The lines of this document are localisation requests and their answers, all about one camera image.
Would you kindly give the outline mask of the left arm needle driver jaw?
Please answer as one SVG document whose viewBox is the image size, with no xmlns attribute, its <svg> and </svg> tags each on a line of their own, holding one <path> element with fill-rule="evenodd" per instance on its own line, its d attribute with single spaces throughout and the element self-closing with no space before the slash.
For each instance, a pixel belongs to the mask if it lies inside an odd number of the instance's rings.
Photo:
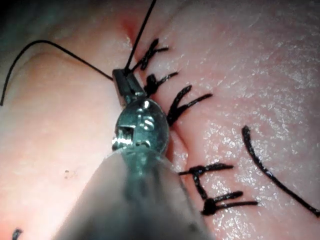
<svg viewBox="0 0 320 240">
<path fill-rule="evenodd" d="M 128 74 L 126 76 L 129 93 L 131 98 L 145 98 L 147 93 L 144 88 L 140 85 L 139 81 L 134 74 Z"/>
<path fill-rule="evenodd" d="M 127 77 L 122 69 L 114 69 L 112 71 L 119 103 L 122 107 L 126 107 L 131 100 L 130 86 Z"/>
</svg>

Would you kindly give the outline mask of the left arm needle driver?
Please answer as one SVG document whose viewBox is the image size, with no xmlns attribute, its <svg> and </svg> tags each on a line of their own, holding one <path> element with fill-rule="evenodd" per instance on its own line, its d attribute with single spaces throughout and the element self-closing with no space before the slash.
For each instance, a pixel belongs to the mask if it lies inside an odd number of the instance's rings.
<svg viewBox="0 0 320 240">
<path fill-rule="evenodd" d="M 147 147 L 160 154 L 167 152 L 169 124 L 162 108 L 150 98 L 128 104 L 115 124 L 112 150 Z"/>
</svg>

